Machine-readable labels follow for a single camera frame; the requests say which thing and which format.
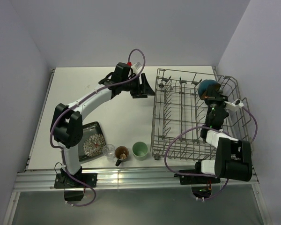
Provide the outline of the blue bowl with tan interior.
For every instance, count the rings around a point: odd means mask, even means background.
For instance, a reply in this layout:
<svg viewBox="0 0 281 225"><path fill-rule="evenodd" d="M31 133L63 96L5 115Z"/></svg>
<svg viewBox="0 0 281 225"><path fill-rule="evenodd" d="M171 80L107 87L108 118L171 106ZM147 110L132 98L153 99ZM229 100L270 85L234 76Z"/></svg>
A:
<svg viewBox="0 0 281 225"><path fill-rule="evenodd" d="M214 88L215 90L219 90L221 87L221 85L216 80L207 79L207 80L201 81L198 86L198 95L201 100L205 99L205 95L210 86L212 88Z"/></svg>

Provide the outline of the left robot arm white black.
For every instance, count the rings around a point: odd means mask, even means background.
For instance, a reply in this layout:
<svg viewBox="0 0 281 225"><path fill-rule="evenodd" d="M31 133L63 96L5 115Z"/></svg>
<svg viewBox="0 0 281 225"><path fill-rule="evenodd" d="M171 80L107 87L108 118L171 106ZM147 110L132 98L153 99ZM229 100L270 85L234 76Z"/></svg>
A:
<svg viewBox="0 0 281 225"><path fill-rule="evenodd" d="M143 73L145 65L118 63L113 72L99 81L89 94L68 104L58 104L55 107L50 127L50 145L60 149L62 156L62 175L71 187L82 181L82 167L79 161L78 144L83 136L83 121L97 107L115 98L123 91L132 98L147 98L155 93Z"/></svg>

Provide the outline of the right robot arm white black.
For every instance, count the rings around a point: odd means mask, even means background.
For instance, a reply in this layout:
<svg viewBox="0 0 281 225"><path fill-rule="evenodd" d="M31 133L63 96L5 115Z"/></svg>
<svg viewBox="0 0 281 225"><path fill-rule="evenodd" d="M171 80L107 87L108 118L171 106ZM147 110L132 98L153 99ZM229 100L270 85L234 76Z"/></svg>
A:
<svg viewBox="0 0 281 225"><path fill-rule="evenodd" d="M205 182L209 176L232 180L249 181L252 177L251 144L238 140L223 132L222 126L230 111L241 109L244 104L240 99L229 102L223 95L221 85L201 84L198 95L207 105L205 123L201 129L201 138L216 148L214 160L202 160L201 167L193 171L194 179Z"/></svg>

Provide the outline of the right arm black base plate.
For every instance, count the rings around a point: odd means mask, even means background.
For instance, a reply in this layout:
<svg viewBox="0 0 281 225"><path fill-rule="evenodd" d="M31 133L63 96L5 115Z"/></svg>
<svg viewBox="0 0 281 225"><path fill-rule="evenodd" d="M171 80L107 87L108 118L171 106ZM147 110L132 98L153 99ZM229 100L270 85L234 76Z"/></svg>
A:
<svg viewBox="0 0 281 225"><path fill-rule="evenodd" d="M212 184L218 184L221 182L220 178L203 177L203 176L184 176L174 174L174 177L179 177L181 185L198 185L201 186L192 187L193 195L201 200L209 198L212 194Z"/></svg>

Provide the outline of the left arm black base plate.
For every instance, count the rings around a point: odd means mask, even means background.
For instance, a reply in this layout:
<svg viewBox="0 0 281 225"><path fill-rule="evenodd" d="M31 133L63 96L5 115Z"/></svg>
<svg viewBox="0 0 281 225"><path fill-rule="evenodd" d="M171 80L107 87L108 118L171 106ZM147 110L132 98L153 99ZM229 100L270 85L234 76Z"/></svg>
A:
<svg viewBox="0 0 281 225"><path fill-rule="evenodd" d="M77 180L91 186L96 187L97 173L82 173ZM84 184L77 182L70 178L64 171L58 173L55 177L54 182L55 189L64 190L64 199L68 202L79 202L83 199L85 189L87 188Z"/></svg>

